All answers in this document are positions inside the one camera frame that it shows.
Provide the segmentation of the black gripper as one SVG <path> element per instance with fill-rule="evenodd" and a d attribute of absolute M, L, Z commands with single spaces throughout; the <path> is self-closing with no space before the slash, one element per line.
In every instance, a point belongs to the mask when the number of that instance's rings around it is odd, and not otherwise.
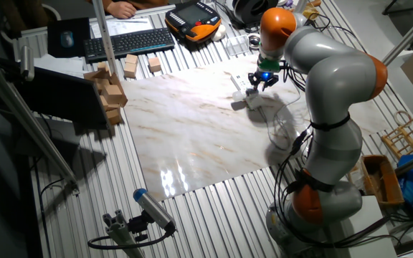
<path fill-rule="evenodd" d="M 249 73 L 248 80 L 254 90 L 257 89 L 257 86 L 261 82 L 264 82 L 263 90 L 265 90 L 266 88 L 272 87 L 275 83 L 277 83 L 279 81 L 279 76 L 275 75 L 273 72 L 261 72 L 258 70 L 254 73 Z"/>

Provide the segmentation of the person's bare hand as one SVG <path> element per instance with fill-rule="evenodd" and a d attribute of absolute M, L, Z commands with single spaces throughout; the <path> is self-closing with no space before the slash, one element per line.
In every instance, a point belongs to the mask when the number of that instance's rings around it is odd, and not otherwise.
<path fill-rule="evenodd" d="M 136 14 L 136 8 L 126 1 L 111 1 L 105 10 L 118 19 L 129 19 Z"/>

